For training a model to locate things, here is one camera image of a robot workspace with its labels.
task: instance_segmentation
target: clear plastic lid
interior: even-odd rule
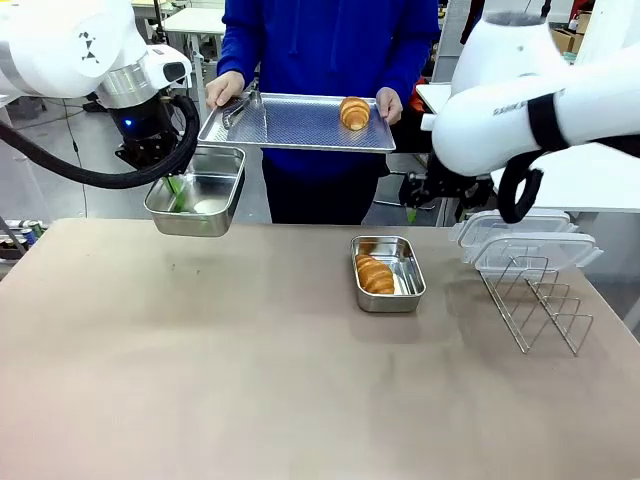
[[[560,210],[533,209],[520,223],[507,224],[498,210],[480,212],[466,222],[456,224],[449,239],[467,248],[480,246],[491,238],[506,233],[575,232],[569,215]]]
[[[469,247],[464,262],[483,273],[524,270],[560,271],[584,267],[602,254],[591,235],[582,233],[509,233]]]

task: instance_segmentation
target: metal tray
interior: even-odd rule
[[[389,125],[380,117],[373,98],[364,99],[371,107],[369,123],[353,132],[340,121],[340,103],[344,97],[261,95],[266,122],[264,110],[250,102],[231,129],[226,130],[222,125],[223,109],[217,108],[205,122],[199,143],[369,153],[389,153],[396,149]]]
[[[366,292],[360,285],[356,255],[371,255],[393,273],[395,293],[377,295]],[[427,291],[418,260],[408,240],[402,237],[356,237],[351,242],[351,261],[356,279],[358,305],[366,312],[401,313],[418,308]]]
[[[244,186],[245,153],[198,147],[184,175],[158,180],[145,199],[158,230],[167,235],[221,237],[229,230]]]

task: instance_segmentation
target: metal tongs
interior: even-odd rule
[[[235,120],[238,118],[238,116],[242,112],[244,112],[247,106],[249,106],[252,102],[254,103],[256,108],[258,108],[263,114],[264,126],[266,131],[267,112],[262,103],[262,96],[260,95],[260,89],[259,89],[259,80],[257,78],[251,83],[249,95],[246,98],[241,99],[240,101],[238,100],[232,101],[231,105],[228,107],[225,107],[225,109],[222,111],[222,126],[226,130],[230,130],[233,124],[235,123]]]

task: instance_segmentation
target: croissant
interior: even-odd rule
[[[369,255],[356,256],[358,278],[362,288],[379,295],[393,295],[393,273],[384,263]]]
[[[340,120],[349,130],[362,130],[371,115],[369,104],[358,97],[347,97],[340,104]]]

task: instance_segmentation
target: blue sweatshirt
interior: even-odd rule
[[[440,32],[438,0],[226,0],[218,75],[235,70],[260,90],[375,97],[407,103]],[[371,155],[268,150],[279,167],[312,178],[373,165]]]

